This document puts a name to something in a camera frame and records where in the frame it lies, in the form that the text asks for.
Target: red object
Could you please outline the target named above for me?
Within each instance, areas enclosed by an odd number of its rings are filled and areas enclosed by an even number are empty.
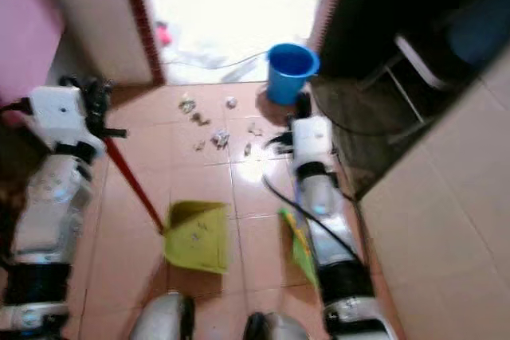
[[[122,175],[126,178],[129,186],[133,189],[133,191],[135,191],[136,195],[138,195],[142,201],[143,205],[147,209],[147,213],[158,228],[159,233],[163,235],[164,226],[161,222],[161,219],[159,218],[158,213],[156,212],[156,209],[152,205],[151,201],[149,201],[149,198],[143,191],[142,186],[136,180],[135,175],[131,172],[129,165],[124,159],[122,153],[120,153],[119,148],[113,142],[113,139],[109,137],[104,140],[104,143],[106,143],[106,151],[108,152],[108,155],[119,168]]]
[[[163,46],[169,45],[172,42],[172,36],[168,33],[165,25],[158,25],[156,27],[156,35]]]

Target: tile floor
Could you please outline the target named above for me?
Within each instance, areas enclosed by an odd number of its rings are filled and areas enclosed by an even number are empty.
[[[252,311],[280,311],[300,320],[315,340],[327,339],[321,325],[321,303],[314,288],[290,260],[290,236],[277,217],[281,202],[261,184],[262,171],[275,186],[292,195],[289,162],[267,155],[261,142],[280,130],[263,118],[255,99],[259,83],[120,89],[114,95],[110,125],[130,130],[118,140],[140,183],[161,213],[171,201],[204,199],[231,206],[230,267],[214,275],[170,266],[162,256],[163,242],[146,213],[106,158],[96,162],[96,196],[85,214],[84,234],[70,282],[73,318],[65,335],[72,339],[128,338],[136,316],[152,297],[179,289],[196,298],[198,340],[240,339]],[[197,110],[211,124],[198,127],[178,110],[182,94],[195,97]],[[237,97],[229,110],[225,97]],[[278,116],[268,117],[277,121]],[[264,138],[246,127],[255,122]],[[211,131],[228,127],[232,137],[225,150],[209,143]],[[191,149],[206,140],[203,151]],[[244,145],[253,144],[246,158]],[[355,222],[352,209],[346,210]],[[379,266],[374,282],[388,317],[402,334]]]

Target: red broom handle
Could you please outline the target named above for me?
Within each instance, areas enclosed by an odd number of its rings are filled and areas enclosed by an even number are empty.
[[[135,175],[131,172],[129,165],[124,159],[122,153],[120,153],[119,148],[114,143],[111,137],[107,137],[106,139],[104,139],[104,142],[106,143],[106,151],[108,152],[108,155],[110,156],[112,161],[116,164],[116,166],[119,168],[123,176],[126,178],[127,183],[129,183],[129,186],[133,189],[133,191],[135,191],[136,195],[138,195],[138,197],[142,201],[143,205],[147,209],[147,213],[149,214],[152,221],[158,228],[159,233],[163,235],[163,223],[161,222],[161,219],[159,218],[156,209],[152,205],[151,201],[149,201],[149,198],[143,191],[142,186],[136,180]]]

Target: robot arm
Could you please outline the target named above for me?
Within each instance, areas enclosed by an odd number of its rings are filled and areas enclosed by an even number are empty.
[[[322,116],[296,119],[292,123],[298,202],[343,242],[339,243],[314,221],[296,214],[296,219],[306,223],[308,239],[314,249],[324,303],[324,324],[333,338],[396,340],[375,298],[370,271],[359,260],[360,250],[356,249],[343,214],[344,197],[327,171],[332,152],[331,136],[332,124]]]
[[[40,87],[29,96],[29,125],[51,150],[29,180],[26,207],[8,249],[8,283],[0,307],[0,337],[59,338],[69,316],[67,280],[92,199],[92,161],[104,153],[102,138],[110,87],[92,79],[83,85]]]

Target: dustpan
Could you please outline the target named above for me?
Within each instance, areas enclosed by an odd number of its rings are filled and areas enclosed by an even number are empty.
[[[181,201],[168,209],[164,232],[167,260],[178,267],[225,273],[228,269],[227,205]]]
[[[315,288],[318,288],[319,283],[317,281],[312,251],[308,245],[308,239],[304,230],[298,227],[296,218],[287,209],[280,209],[279,214],[292,230],[292,258],[294,259],[294,263],[303,270],[303,273],[308,280],[310,280],[310,283],[312,283]]]

